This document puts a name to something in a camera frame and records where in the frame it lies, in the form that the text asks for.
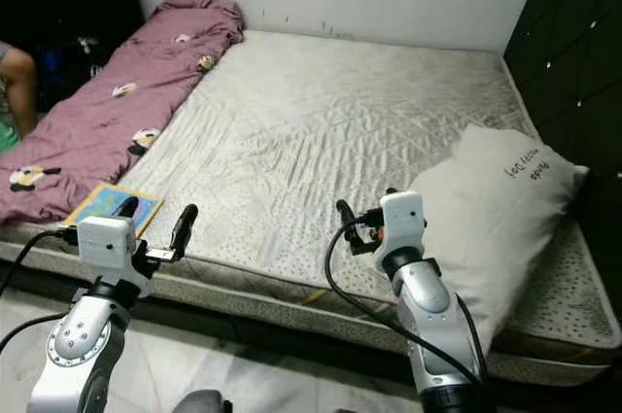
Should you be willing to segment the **white pillow with lettering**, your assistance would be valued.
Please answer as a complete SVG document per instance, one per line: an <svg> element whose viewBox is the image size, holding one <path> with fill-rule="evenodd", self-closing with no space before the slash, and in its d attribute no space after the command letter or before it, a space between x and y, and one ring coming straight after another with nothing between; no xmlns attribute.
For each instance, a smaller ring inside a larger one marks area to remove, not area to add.
<svg viewBox="0 0 622 413"><path fill-rule="evenodd" d="M426 254L466 303L484 350L514 314L587 174L519 130L472 124L410 183L428 222Z"/></svg>

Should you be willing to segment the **person bare leg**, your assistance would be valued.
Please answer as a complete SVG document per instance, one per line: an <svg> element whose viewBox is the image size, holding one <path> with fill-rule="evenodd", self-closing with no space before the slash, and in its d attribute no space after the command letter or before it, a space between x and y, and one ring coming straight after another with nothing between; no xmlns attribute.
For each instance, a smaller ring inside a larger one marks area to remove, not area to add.
<svg viewBox="0 0 622 413"><path fill-rule="evenodd" d="M37 125L37 66L34 57L0 41L0 79L19 137L25 138Z"/></svg>

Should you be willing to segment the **purple penguin print quilt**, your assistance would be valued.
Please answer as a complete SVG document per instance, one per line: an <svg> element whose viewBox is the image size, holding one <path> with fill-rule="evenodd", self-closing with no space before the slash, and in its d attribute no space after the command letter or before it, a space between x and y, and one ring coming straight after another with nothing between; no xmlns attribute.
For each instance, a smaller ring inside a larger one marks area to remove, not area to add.
<svg viewBox="0 0 622 413"><path fill-rule="evenodd" d="M118 181L243 39L234 0L161 1L92 80L1 153L0 224L62 221Z"/></svg>

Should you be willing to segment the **colourful picture book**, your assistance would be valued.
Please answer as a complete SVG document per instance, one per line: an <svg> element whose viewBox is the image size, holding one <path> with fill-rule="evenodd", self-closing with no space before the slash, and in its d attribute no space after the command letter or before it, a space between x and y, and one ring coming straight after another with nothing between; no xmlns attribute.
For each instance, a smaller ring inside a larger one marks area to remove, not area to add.
<svg viewBox="0 0 622 413"><path fill-rule="evenodd" d="M116 184L98 184L74 210L74 213L63 221L63 225L79 225L85 218L96 217L96 215L98 217L115 215L128 198L137 198L139 201L136 213L133 214L134 235L139 238L150 225L155 214L159 212L164 200L147 192L117 187Z"/></svg>

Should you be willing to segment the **black bag white lettering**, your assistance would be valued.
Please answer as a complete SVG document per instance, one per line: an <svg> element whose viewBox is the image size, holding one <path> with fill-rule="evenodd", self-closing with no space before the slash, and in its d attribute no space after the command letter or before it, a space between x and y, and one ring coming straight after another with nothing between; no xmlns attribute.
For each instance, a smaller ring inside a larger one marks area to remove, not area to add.
<svg viewBox="0 0 622 413"><path fill-rule="evenodd" d="M70 36L37 44L39 108L47 112L89 83L123 43L116 37Z"/></svg>

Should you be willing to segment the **white quilted mattress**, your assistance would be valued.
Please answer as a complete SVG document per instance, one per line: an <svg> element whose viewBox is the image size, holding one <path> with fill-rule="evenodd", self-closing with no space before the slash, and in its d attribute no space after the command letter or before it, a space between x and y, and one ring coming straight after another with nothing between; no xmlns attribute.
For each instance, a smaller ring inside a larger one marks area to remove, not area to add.
<svg viewBox="0 0 622 413"><path fill-rule="evenodd" d="M336 201L361 213L387 188L410 189L472 124L546 145L498 54L246 31L120 178L164 200L143 232L152 246L169 243L184 207L199 209L186 256L160 268L152 298L235 316L248 341L273 325L297 345L338 339L346 354L382 350L405 364L404 338L359 311L396 310L372 255L336 246L334 280L351 301L326 283ZM494 377L577 386L622 361L622 326L574 200L486 350Z"/></svg>

